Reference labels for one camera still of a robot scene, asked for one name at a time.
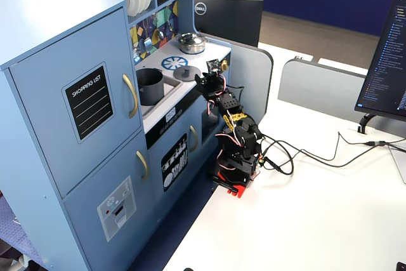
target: white label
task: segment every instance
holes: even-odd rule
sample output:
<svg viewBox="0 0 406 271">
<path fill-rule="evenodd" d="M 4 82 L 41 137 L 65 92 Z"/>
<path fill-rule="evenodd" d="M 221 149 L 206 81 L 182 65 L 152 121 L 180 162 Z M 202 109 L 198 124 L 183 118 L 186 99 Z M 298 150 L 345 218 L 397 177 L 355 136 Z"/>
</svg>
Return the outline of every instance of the white label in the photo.
<svg viewBox="0 0 406 271">
<path fill-rule="evenodd" d="M 173 116 L 176 114 L 176 109 L 173 107 L 165 116 L 165 120 L 168 123 L 170 119 L 173 118 Z"/>
</svg>

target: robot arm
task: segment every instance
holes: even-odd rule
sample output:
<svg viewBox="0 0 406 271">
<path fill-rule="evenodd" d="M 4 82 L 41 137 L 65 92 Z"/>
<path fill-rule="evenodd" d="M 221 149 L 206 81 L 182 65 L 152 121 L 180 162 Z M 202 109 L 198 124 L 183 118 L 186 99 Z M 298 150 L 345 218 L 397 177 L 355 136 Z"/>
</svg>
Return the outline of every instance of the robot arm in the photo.
<svg viewBox="0 0 406 271">
<path fill-rule="evenodd" d="M 235 95 L 226 87 L 220 66 L 218 60 L 207 62 L 208 73 L 203 73 L 203 77 L 196 75 L 195 81 L 198 91 L 208 103 L 218 107 L 226 122 L 223 131 L 216 135 L 222 149 L 217 157 L 219 173 L 213 180 L 219 183 L 220 179 L 220 185 L 227 187 L 233 195 L 241 197 L 255 174 L 261 154 L 258 140 L 263 135 L 252 117 L 243 112 Z"/>
</svg>

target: power cord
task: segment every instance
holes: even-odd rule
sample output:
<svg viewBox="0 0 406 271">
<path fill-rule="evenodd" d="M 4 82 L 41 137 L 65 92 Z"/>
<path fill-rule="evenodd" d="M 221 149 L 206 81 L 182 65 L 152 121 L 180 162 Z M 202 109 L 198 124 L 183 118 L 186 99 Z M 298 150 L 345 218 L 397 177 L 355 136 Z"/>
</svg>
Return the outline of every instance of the power cord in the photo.
<svg viewBox="0 0 406 271">
<path fill-rule="evenodd" d="M 306 156 L 312 158 L 313 160 L 316 160 L 316 161 L 319 162 L 319 163 L 322 163 L 322 164 L 324 164 L 324 165 L 327 165 L 327 166 L 330 166 L 330 167 L 333 167 L 333 168 L 343 168 L 343 167 L 349 165 L 349 164 L 350 164 L 351 162 L 353 162 L 354 160 L 356 160 L 356 159 L 358 159 L 359 157 L 361 157 L 362 155 L 364 155 L 364 154 L 370 152 L 372 149 L 374 149 L 374 148 L 376 148 L 376 147 L 380 147 L 380 146 L 385 146 L 385 145 L 387 145 L 387 146 L 393 147 L 394 149 L 397 149 L 397 150 L 399 150 L 399 151 L 401 151 L 401 152 L 405 152 L 405 153 L 406 153 L 406 150 L 401 149 L 400 147 L 397 147 L 396 145 L 394 145 L 394 143 L 398 143 L 398 142 L 405 141 L 406 138 L 403 138 L 403 139 L 397 140 L 397 141 L 392 141 L 392 142 L 386 142 L 386 141 L 378 141 L 378 142 L 369 141 L 369 142 L 351 143 L 351 142 L 347 141 L 347 140 L 342 136 L 342 134 L 339 132 L 339 133 L 338 133 L 337 143 L 336 143 L 336 149 L 335 149 L 335 151 L 334 151 L 334 156 L 333 156 L 331 159 L 326 159 L 326 158 L 320 157 L 320 156 L 318 156 L 318 155 L 316 155 L 316 154 L 312 154 L 311 152 L 309 152 L 309 151 L 307 151 L 307 150 L 305 150 L 305 149 L 298 149 L 298 148 L 296 148 L 295 146 L 291 145 L 290 143 L 287 143 L 286 141 L 283 141 L 283 140 L 275 140 L 274 138 L 272 138 L 272 137 L 270 137 L 270 136 L 267 136 L 267 135 L 264 135 L 264 134 L 263 134 L 263 136 L 266 137 L 266 138 L 268 138 L 268 139 L 270 139 L 271 141 L 273 141 L 273 143 L 271 143 L 271 144 L 264 150 L 264 152 L 262 153 L 263 160 L 266 161 L 266 162 L 268 162 L 268 163 L 270 163 L 270 162 L 269 162 L 269 158 L 266 158 L 266 157 L 265 157 L 265 154 L 268 152 L 268 149 L 269 149 L 270 147 L 272 147 L 273 145 L 275 145 L 275 144 L 277 144 L 277 145 L 279 145 L 280 147 L 282 147 L 285 152 L 287 152 L 287 149 L 286 149 L 281 143 L 284 143 L 284 144 L 286 144 L 286 145 L 292 147 L 294 150 L 297 150 L 296 154 L 293 155 L 293 157 L 292 157 L 289 153 L 287 153 L 287 156 L 288 156 L 289 160 L 286 161 L 285 163 L 279 165 L 279 166 L 276 165 L 274 162 L 270 163 L 271 166 L 273 166 L 272 169 L 276 169 L 276 170 L 279 171 L 279 172 L 281 172 L 281 169 L 280 169 L 280 168 L 281 168 L 282 166 L 284 166 L 285 164 L 287 164 L 287 163 L 290 162 L 290 163 L 291 163 L 291 166 L 292 166 L 291 173 L 293 173 L 293 159 L 294 159 L 298 154 L 300 154 L 300 153 L 302 153 L 302 154 L 304 154 L 304 155 L 306 155 Z M 366 151 L 362 152 L 361 154 L 357 155 L 356 157 L 352 158 L 352 159 L 349 160 L 347 163 L 344 163 L 344 164 L 342 164 L 342 165 L 335 165 L 335 164 L 329 164 L 329 163 L 324 162 L 324 161 L 333 161 L 333 160 L 336 158 L 336 156 L 337 156 L 337 150 L 338 150 L 338 144 L 339 144 L 340 138 L 342 138 L 342 139 L 343 139 L 347 144 L 349 144 L 349 145 L 366 145 L 366 146 L 370 146 L 370 148 L 367 149 Z"/>
</svg>

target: blue carpet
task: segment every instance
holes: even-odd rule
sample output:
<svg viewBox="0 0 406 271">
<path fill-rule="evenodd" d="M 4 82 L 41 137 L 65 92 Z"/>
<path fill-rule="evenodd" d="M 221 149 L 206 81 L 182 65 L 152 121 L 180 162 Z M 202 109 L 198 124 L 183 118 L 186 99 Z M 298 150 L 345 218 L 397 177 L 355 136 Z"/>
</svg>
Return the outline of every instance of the blue carpet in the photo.
<svg viewBox="0 0 406 271">
<path fill-rule="evenodd" d="M 202 167 L 128 271 L 164 269 L 213 193 L 214 183 L 207 177 L 207 169 L 213 166 L 214 163 L 209 163 Z"/>
</svg>

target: blue burner decal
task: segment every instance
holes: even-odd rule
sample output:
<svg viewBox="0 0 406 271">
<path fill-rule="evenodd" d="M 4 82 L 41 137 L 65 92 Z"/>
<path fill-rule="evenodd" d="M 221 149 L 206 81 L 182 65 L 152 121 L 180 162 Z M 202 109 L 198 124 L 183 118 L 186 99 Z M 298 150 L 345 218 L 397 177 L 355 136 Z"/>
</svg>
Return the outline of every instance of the blue burner decal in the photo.
<svg viewBox="0 0 406 271">
<path fill-rule="evenodd" d="M 186 58 L 180 57 L 180 56 L 170 56 L 168 58 L 165 58 L 161 65 L 166 69 L 166 70 L 175 70 L 176 68 L 182 67 L 182 66 L 187 66 L 188 61 Z"/>
</svg>

